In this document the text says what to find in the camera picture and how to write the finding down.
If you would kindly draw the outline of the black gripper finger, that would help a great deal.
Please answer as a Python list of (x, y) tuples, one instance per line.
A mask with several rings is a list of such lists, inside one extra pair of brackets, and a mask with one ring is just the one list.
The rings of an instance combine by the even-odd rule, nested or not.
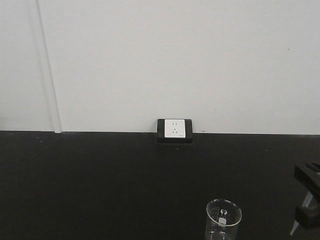
[(297, 164), (294, 168), (294, 177), (309, 191), (314, 197), (320, 196), (320, 163), (309, 162)]
[(297, 206), (295, 208), (295, 220), (306, 230), (320, 227), (320, 208), (306, 208)]

